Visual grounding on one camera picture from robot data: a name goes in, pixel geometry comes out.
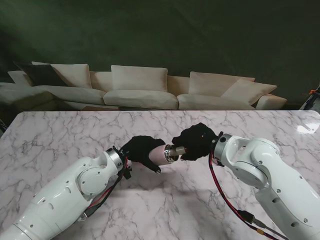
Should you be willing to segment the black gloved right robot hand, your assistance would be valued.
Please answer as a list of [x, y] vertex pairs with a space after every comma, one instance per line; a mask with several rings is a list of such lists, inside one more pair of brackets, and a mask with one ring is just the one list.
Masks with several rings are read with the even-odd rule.
[[183, 130], [171, 142], [177, 147], [185, 148], [185, 154], [180, 157], [183, 161], [196, 161], [211, 152], [212, 142], [217, 139], [214, 131], [200, 122]]

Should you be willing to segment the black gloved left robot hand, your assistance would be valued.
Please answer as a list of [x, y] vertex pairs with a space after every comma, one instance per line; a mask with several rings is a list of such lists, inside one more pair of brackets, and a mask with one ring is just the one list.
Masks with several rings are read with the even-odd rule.
[[132, 137], [121, 147], [121, 150], [131, 162], [140, 163], [151, 171], [160, 174], [161, 169], [151, 161], [149, 153], [153, 149], [163, 145], [165, 145], [165, 142], [162, 139], [155, 139], [147, 135], [138, 135]]

